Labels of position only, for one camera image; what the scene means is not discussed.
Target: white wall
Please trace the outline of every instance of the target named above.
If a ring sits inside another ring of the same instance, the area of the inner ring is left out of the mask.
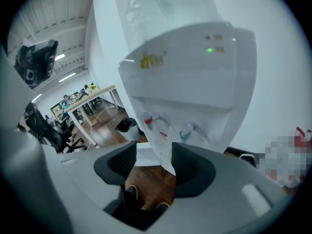
[[[39,111],[44,117],[47,115],[48,117],[52,117],[53,113],[50,110],[54,105],[63,100],[64,94],[71,95],[80,89],[84,88],[84,85],[90,85],[91,81],[88,79],[86,74],[80,76],[73,76],[68,78],[68,81],[63,81],[57,86],[55,89],[49,91],[46,94],[42,94],[35,101]]]
[[[214,3],[222,20],[254,31],[257,45],[253,99],[230,146],[264,152],[274,137],[293,135],[296,126],[311,128],[311,52],[290,9],[282,0],[214,0]],[[120,98],[132,115],[117,71],[131,41],[126,6],[126,0],[94,0],[100,43]]]
[[[111,71],[106,64],[104,53],[99,42],[93,6],[90,10],[86,29],[85,64],[89,70],[90,80],[100,89],[114,84]],[[102,94],[101,97],[114,103],[109,93]]]

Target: white table leg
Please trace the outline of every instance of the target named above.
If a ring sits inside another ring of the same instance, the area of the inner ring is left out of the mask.
[[[115,107],[117,108],[117,107],[118,107],[118,105],[117,105],[117,103],[116,103],[116,99],[115,99],[115,96],[113,95],[112,90],[111,90],[111,91],[109,91],[109,94],[111,95],[111,97],[112,97],[112,99],[113,99],[113,102],[114,102],[114,104],[115,104]]]
[[[87,121],[89,123],[90,126],[92,126],[92,122],[89,120],[88,116],[86,115],[86,113],[84,112],[84,109],[81,107],[79,107],[79,111],[82,115],[82,117],[84,118],[85,121]]]
[[[81,131],[81,133],[93,144],[97,145],[97,143],[88,135],[88,133],[84,130],[84,128],[80,125],[79,121],[76,119],[74,114],[72,112],[68,112],[69,117],[72,119],[74,124],[78,127],[78,129]]]

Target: cable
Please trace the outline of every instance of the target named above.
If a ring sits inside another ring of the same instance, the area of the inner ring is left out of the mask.
[[[96,119],[92,122],[92,125],[91,125],[91,128],[90,128],[90,132],[91,132],[90,137],[92,137],[92,127],[96,124],[98,117],[101,115],[101,113],[103,113],[103,112],[104,112],[106,109],[108,109],[108,108],[114,108],[114,106],[110,106],[110,107],[104,108],[104,109],[99,113],[99,115],[96,117]],[[91,146],[91,142],[89,141],[89,146],[88,146],[88,148],[87,148],[86,151],[89,150],[90,146]]]

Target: office chair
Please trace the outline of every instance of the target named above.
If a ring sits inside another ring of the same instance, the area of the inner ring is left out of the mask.
[[[54,127],[50,126],[47,121],[42,117],[41,113],[37,109],[36,105],[29,103],[25,109],[25,122],[30,129],[37,133],[37,138],[46,138],[48,142],[53,146],[56,152],[62,153],[65,147],[68,147],[68,153],[73,152],[75,149],[84,148],[85,145],[77,146],[78,142],[84,142],[82,138],[77,140],[71,146],[69,145],[71,132],[67,129],[62,133],[58,133]]]

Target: desk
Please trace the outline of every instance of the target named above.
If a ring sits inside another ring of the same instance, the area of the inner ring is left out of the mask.
[[[72,119],[72,121],[74,122],[74,124],[78,127],[78,129],[81,131],[81,133],[93,144],[95,145],[95,147],[97,147],[97,143],[91,138],[91,136],[84,130],[84,128],[80,125],[79,121],[75,118],[75,116],[73,115],[73,111],[76,109],[80,109],[80,113],[82,115],[82,117],[84,118],[84,120],[86,122],[89,123],[90,126],[92,126],[92,122],[89,120],[88,116],[86,115],[86,113],[84,112],[84,110],[82,109],[82,106],[90,101],[92,101],[93,99],[97,98],[98,96],[100,96],[103,93],[109,92],[115,106],[117,106],[117,100],[115,98],[115,96],[113,95],[112,91],[115,89],[115,85],[109,86],[107,88],[103,88],[100,89],[98,91],[94,91],[92,93],[89,93],[88,96],[84,96],[81,100],[75,102],[73,105],[71,105],[69,108],[67,108],[64,112],[68,113],[69,117]]]

